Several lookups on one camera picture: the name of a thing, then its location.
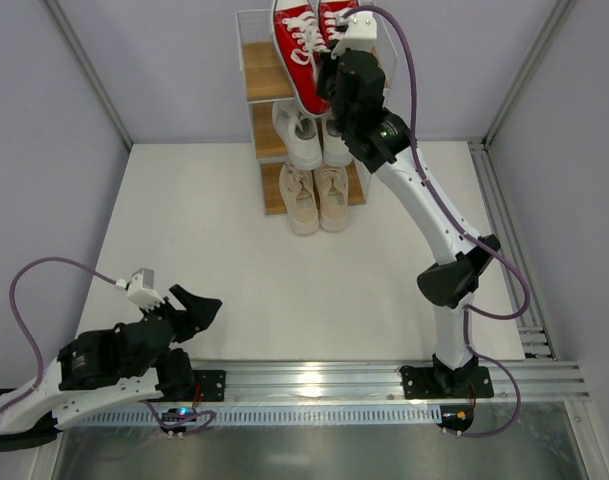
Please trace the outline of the white grey sneaker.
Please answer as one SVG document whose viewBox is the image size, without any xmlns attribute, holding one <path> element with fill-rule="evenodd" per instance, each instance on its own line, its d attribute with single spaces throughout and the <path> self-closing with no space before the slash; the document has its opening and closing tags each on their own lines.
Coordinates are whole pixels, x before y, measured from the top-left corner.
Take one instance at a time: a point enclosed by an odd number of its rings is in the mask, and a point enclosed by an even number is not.
<svg viewBox="0 0 609 480">
<path fill-rule="evenodd" d="M 315 170 L 322 164 L 322 148 L 315 120 L 292 100 L 272 105 L 272 124 L 283 142 L 290 163 L 299 170 Z"/>
<path fill-rule="evenodd" d="M 335 168 L 346 167 L 353 161 L 353 156 L 345 145 L 331 114 L 320 120 L 323 142 L 324 163 Z"/>
</svg>

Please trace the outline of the red canvas sneaker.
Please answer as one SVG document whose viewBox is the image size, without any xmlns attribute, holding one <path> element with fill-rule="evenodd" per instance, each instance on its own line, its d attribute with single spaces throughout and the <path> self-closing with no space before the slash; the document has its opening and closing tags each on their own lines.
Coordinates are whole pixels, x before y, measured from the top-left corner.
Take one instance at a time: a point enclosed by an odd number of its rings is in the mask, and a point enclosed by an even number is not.
<svg viewBox="0 0 609 480">
<path fill-rule="evenodd" d="M 300 110 L 320 117 L 328 102 L 317 93 L 319 56 L 327 50 L 310 1 L 274 1 L 271 36 Z"/>
<path fill-rule="evenodd" d="M 320 0 L 317 5 L 317 17 L 320 33 L 325 44 L 330 47 L 344 35 L 337 27 L 337 18 L 358 5 L 351 0 Z"/>
</svg>

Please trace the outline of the beige platform sneaker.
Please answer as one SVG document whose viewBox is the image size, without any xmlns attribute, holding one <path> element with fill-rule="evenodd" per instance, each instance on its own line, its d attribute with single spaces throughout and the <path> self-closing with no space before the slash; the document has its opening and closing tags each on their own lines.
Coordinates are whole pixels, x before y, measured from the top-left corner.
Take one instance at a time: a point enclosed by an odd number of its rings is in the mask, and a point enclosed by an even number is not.
<svg viewBox="0 0 609 480">
<path fill-rule="evenodd" d="M 349 179 L 345 167 L 321 165 L 314 171 L 319 197 L 320 224 L 330 232 L 340 232 L 348 226 Z"/>
<path fill-rule="evenodd" d="M 279 190 L 291 230 L 300 236 L 315 233 L 319 228 L 319 213 L 312 172 L 284 163 L 279 174 Z"/>
</svg>

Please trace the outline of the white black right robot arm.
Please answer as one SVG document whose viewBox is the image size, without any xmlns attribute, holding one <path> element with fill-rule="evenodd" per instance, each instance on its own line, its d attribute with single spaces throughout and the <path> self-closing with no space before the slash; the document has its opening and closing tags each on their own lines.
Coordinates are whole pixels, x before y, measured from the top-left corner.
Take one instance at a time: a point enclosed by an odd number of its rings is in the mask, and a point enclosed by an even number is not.
<svg viewBox="0 0 609 480">
<path fill-rule="evenodd" d="M 435 200 L 428 169 L 405 121 L 384 105 L 386 77 L 370 52 L 323 53 L 317 93 L 329 101 L 335 125 L 355 159 L 386 185 L 425 237 L 434 264 L 417 277 L 433 305 L 437 344 L 429 367 L 404 367 L 408 399 L 464 398 L 484 386 L 471 352 L 466 306 L 500 242 L 494 235 L 467 239 Z"/>
</svg>

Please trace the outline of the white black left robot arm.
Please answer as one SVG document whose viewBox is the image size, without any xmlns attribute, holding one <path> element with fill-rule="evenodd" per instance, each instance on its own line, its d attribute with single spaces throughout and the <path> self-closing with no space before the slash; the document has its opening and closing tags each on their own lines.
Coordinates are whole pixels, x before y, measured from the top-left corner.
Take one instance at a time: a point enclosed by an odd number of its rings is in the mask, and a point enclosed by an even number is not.
<svg viewBox="0 0 609 480">
<path fill-rule="evenodd" d="M 136 401 L 180 401 L 195 385 L 181 343 L 205 331 L 223 303 L 179 285 L 167 297 L 130 284 L 141 320 L 80 334 L 63 347 L 37 384 L 0 389 L 0 452 L 54 441 L 79 421 Z"/>
</svg>

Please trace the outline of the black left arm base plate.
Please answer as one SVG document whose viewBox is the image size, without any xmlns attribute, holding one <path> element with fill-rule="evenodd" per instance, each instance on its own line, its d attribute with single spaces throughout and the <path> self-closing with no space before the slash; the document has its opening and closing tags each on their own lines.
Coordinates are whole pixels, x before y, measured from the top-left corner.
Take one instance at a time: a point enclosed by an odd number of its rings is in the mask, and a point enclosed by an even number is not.
<svg viewBox="0 0 609 480">
<path fill-rule="evenodd" d="M 227 372 L 225 370 L 198 369 L 193 371 L 194 386 L 188 398 L 195 404 L 220 403 L 225 400 Z"/>
</svg>

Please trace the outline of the aluminium mounting rail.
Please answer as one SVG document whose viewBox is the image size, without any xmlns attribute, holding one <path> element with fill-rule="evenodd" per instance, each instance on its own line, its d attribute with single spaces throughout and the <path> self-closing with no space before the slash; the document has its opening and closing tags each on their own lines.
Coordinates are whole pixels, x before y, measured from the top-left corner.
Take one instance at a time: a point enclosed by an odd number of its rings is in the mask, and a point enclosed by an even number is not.
<svg viewBox="0 0 609 480">
<path fill-rule="evenodd" d="M 508 362 L 489 370 L 493 398 L 407 400 L 395 362 L 191 362 L 198 369 L 227 372 L 225 400 L 220 403 L 359 403 L 395 401 L 412 404 L 469 404 L 586 400 L 588 386 L 577 364 L 550 360 Z"/>
</svg>

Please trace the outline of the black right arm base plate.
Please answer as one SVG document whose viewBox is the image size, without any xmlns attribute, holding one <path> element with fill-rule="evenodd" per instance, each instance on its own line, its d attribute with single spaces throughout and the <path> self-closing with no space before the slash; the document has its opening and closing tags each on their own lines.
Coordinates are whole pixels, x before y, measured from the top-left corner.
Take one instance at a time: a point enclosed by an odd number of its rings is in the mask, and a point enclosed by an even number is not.
<svg viewBox="0 0 609 480">
<path fill-rule="evenodd" d="M 404 398 L 407 400 L 488 399 L 495 396 L 489 370 L 473 366 L 452 371 L 442 367 L 400 368 Z"/>
</svg>

